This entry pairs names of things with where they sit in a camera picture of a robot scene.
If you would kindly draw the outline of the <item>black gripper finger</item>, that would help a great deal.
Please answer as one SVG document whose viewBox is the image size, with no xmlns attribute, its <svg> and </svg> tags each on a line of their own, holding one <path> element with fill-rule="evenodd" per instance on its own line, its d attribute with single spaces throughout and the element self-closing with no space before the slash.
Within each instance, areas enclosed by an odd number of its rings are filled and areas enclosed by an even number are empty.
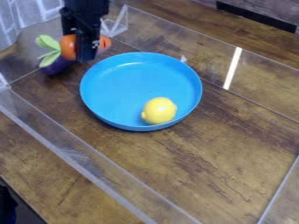
<svg viewBox="0 0 299 224">
<path fill-rule="evenodd" d="M 62 17 L 59 19 L 59 21 L 61 21 L 62 35 L 73 34 L 75 32 L 75 30 L 77 30 L 75 19 L 74 18 Z"/>
<path fill-rule="evenodd" d="M 95 58 L 98 51 L 98 29 L 93 31 L 75 30 L 75 61 L 86 62 Z"/>
</svg>

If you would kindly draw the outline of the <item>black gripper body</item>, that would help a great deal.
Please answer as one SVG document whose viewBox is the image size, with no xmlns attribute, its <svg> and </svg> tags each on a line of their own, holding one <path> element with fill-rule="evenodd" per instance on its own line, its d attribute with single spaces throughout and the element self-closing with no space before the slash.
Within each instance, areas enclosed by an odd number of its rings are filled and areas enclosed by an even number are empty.
<svg viewBox="0 0 299 224">
<path fill-rule="evenodd" d="M 109 0 L 62 0 L 59 18 L 74 18 L 77 30 L 99 29 L 99 19 L 108 14 Z"/>
</svg>

